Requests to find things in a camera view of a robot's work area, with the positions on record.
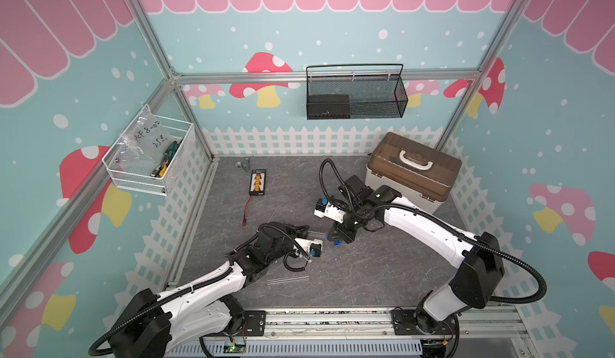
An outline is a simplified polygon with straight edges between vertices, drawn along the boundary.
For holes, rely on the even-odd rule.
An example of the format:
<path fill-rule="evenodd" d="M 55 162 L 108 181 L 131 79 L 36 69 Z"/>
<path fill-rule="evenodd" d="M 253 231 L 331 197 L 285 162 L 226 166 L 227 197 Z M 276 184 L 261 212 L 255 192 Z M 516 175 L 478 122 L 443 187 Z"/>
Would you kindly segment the clear test tube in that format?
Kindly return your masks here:
<path fill-rule="evenodd" d="M 285 277 L 285 278 L 269 279 L 267 281 L 267 284 L 268 285 L 295 284 L 299 282 L 309 281 L 309 279 L 310 279 L 309 276 L 292 276 L 292 277 Z"/>

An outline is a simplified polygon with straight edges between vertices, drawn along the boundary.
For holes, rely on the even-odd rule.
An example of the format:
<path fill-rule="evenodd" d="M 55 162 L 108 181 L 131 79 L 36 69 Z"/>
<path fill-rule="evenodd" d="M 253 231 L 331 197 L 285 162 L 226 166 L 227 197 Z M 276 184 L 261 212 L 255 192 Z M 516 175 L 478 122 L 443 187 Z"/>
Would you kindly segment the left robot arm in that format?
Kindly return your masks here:
<path fill-rule="evenodd" d="M 88 349 L 89 356 L 163 357 L 177 345 L 211 334 L 241 332 L 245 311 L 234 293 L 253 284 L 271 264 L 322 254 L 323 242 L 308 238 L 308 226 L 272 222 L 225 255 L 225 262 L 183 286 L 138 292 L 109 331 Z"/>

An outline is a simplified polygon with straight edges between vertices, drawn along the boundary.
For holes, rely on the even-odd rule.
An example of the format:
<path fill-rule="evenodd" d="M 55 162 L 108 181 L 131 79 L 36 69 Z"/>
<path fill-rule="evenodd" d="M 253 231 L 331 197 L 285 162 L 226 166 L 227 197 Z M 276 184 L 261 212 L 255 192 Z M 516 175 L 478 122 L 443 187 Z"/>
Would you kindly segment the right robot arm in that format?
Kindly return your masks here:
<path fill-rule="evenodd" d="M 328 193 L 324 169 L 331 167 L 336 178 L 341 175 L 331 159 L 319 166 L 318 180 L 323 198 L 315 214 L 333 221 L 328 239 L 351 244 L 364 229 L 376 231 L 386 226 L 397 228 L 422 242 L 450 266 L 455 275 L 441 287 L 429 292 L 414 312 L 416 327 L 424 334 L 433 334 L 448 318 L 469 309 L 482 309 L 490 302 L 500 304 L 531 304 L 547 293 L 545 278 L 525 261 L 503 252 L 497 238 L 488 232 L 481 235 L 462 231 L 413 204 L 396 189 L 383 185 L 371 189 L 356 176 L 341 179 L 337 199 Z M 497 296 L 495 291 L 504 278 L 504 263 L 509 262 L 526 271 L 537 282 L 537 290 L 524 297 Z"/>

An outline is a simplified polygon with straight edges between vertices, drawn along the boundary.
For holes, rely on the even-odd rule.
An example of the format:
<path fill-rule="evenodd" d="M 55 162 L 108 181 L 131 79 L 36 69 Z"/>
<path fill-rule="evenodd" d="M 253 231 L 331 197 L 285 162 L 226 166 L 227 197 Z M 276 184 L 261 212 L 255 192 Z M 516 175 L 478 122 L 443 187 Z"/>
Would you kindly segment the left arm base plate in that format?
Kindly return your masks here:
<path fill-rule="evenodd" d="M 234 315 L 230 323 L 221 331 L 208 334 L 209 337 L 262 337 L 266 324 L 266 311 L 245 311 Z"/>

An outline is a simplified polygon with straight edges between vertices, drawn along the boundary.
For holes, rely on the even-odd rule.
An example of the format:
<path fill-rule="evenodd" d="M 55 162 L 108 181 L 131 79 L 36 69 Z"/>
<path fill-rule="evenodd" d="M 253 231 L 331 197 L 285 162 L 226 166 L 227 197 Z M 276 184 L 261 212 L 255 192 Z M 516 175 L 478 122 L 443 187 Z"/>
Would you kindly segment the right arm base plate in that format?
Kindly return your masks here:
<path fill-rule="evenodd" d="M 458 321 L 449 316 L 444 321 L 435 321 L 414 308 L 395 307 L 390 311 L 392 327 L 396 336 L 451 336 L 456 335 Z"/>

